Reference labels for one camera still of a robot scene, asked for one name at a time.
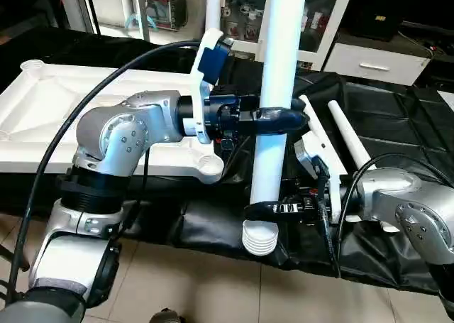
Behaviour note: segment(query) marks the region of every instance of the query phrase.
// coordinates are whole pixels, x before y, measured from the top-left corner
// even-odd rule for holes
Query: bottle
[[[307,25],[307,20],[309,19],[307,16],[307,7],[304,7],[304,12],[303,12],[303,20],[301,21],[301,33],[304,32],[304,29],[306,28]]]
[[[258,35],[260,33],[260,25],[262,24],[262,19],[258,17],[258,13],[255,9],[249,11],[248,20],[245,24],[245,35],[244,39],[246,41],[258,42]]]
[[[232,0],[229,4],[226,4],[223,12],[223,22],[224,22],[224,33],[232,38],[239,39],[239,16],[238,16],[238,5],[235,0]]]

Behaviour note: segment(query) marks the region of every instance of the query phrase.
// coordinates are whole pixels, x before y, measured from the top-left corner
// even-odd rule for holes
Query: robotic arm
[[[210,30],[192,69],[192,95],[141,92],[116,106],[88,111],[77,126],[73,166],[62,178],[29,291],[0,312],[0,322],[81,322],[86,308],[104,302],[118,270],[116,235],[122,202],[140,157],[154,143],[197,136],[202,143],[238,133],[287,133],[306,124],[300,111],[259,108],[257,96],[210,97],[231,42]]]
[[[298,99],[292,101],[298,110],[291,110],[260,108],[253,95],[210,95],[210,84],[218,79],[229,44],[219,31],[204,37],[192,70],[190,97],[176,91],[141,92],[116,106],[92,109],[81,118],[79,147],[62,179],[62,198],[52,208],[33,262],[30,290],[0,312],[0,322],[81,322],[86,308],[108,298],[121,252],[115,237],[125,219],[123,197],[140,157],[154,143],[178,142],[183,136],[197,136],[208,143],[227,133],[234,138],[240,133],[281,134],[306,125],[304,104]],[[322,153],[311,148],[313,153],[306,147],[307,154],[302,155],[319,177],[333,180],[324,164],[330,165],[323,154],[325,147],[319,147]],[[450,286],[454,282],[454,190],[405,170],[380,168],[367,171],[356,193],[363,220],[385,221],[409,237],[454,319]],[[291,217],[300,221],[326,218],[328,207],[323,198],[312,201],[308,194],[301,204],[258,203],[246,213],[251,220]]]

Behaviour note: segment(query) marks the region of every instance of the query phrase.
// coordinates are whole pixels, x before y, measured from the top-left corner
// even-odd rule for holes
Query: black plastic sheet
[[[3,90],[29,59],[48,63],[119,67],[154,45],[129,38],[98,37],[59,29],[36,29],[0,45],[4,67],[0,74]],[[195,52],[173,50],[142,66],[144,70],[189,72]],[[382,82],[347,83],[339,76],[307,73],[296,78],[296,87],[306,88],[316,113],[341,160],[349,171],[355,167],[328,110],[327,102],[337,99],[370,155],[405,153],[430,162],[454,180],[454,114],[438,93]],[[230,58],[219,84],[234,84],[239,92],[260,92],[262,64]],[[289,136],[283,177],[304,173],[292,154]],[[243,207],[248,203],[252,176],[254,139],[244,145],[228,177],[220,184],[206,186],[196,180],[149,177],[143,211],[130,236],[177,248],[191,248],[231,258],[253,259],[276,268],[332,275],[323,239],[313,226],[280,224],[275,252],[256,258],[241,245]],[[433,177],[406,160],[389,159],[379,166],[393,166]],[[26,204],[33,175],[0,174],[3,209],[20,215]],[[49,215],[59,194],[55,175],[46,175],[35,213]],[[126,206],[140,189],[140,177],[133,177]],[[179,199],[173,195],[179,193]],[[425,263],[400,233],[384,233],[378,223],[346,224],[342,277],[352,281],[399,290],[436,293],[436,285]]]

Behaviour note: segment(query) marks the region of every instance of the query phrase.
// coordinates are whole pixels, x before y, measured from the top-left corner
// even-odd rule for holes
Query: drawer handle
[[[377,71],[389,71],[388,67],[371,65],[371,64],[367,64],[366,62],[361,62],[360,66],[364,67],[365,69],[371,69],[371,70],[377,70]]]

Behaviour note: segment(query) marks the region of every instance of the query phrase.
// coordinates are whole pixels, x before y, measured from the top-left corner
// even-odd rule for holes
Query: beige floor tile
[[[101,319],[98,317],[85,316],[82,323],[116,323],[116,322],[111,322],[106,319]]]
[[[169,307],[189,323],[258,321],[260,265],[139,243],[109,319],[146,323]]]
[[[452,322],[436,296],[389,289],[396,323]]]
[[[10,234],[10,232],[18,222],[18,217],[13,217],[12,215],[7,214],[0,214],[0,243],[5,240],[6,236]]]
[[[90,316],[104,319],[109,318],[109,314],[115,303],[116,296],[118,294],[118,291],[120,290],[121,283],[125,278],[126,271],[128,270],[134,252],[137,249],[138,242],[134,240],[121,239],[121,244],[122,249],[120,255],[120,266],[118,267],[118,271],[116,273],[115,283],[113,284],[111,294],[108,300],[103,304],[87,310],[87,314]]]
[[[260,323],[394,323],[386,289],[262,267]]]
[[[28,258],[28,261],[31,263],[33,258],[35,257],[35,253],[38,250],[41,239],[44,234],[46,223],[40,221],[32,221],[30,224],[30,228],[28,230],[27,241],[25,246],[25,255]],[[14,230],[8,237],[4,240],[3,245],[13,250],[14,246],[16,245],[16,238],[19,230],[19,224],[16,225]],[[93,309],[87,310],[87,314],[93,317],[107,319],[109,317],[109,312],[111,311],[112,306],[115,303],[116,295],[118,294],[118,290],[120,288],[121,282],[123,281],[126,270],[128,269],[129,263],[131,262],[133,253],[137,247],[136,241],[122,239],[121,243],[123,244],[123,248],[121,251],[121,260],[120,260],[120,267],[118,268],[117,277],[115,283],[113,285],[111,295],[109,299],[103,303],[102,305],[95,307]],[[0,278],[4,280],[8,280],[9,277],[9,270],[11,264],[5,260],[0,260]],[[28,289],[28,272],[19,272],[18,282],[17,282],[17,290],[18,291],[26,291]],[[0,301],[0,308],[4,307],[3,301]]]
[[[16,245],[16,238],[19,230],[19,224],[14,227],[14,230],[6,237],[3,242],[3,246],[5,246],[10,251],[14,250],[14,246]],[[29,226],[26,245],[24,248],[24,253],[31,263],[33,260],[36,250],[38,249],[41,238],[43,236],[45,230],[45,223],[40,221],[32,221]],[[9,270],[11,264],[4,259],[0,259],[0,278],[4,280],[8,280],[9,278]],[[28,272],[19,271],[18,280],[17,280],[17,291],[26,291],[28,289]],[[0,301],[0,308],[4,307],[4,302]]]

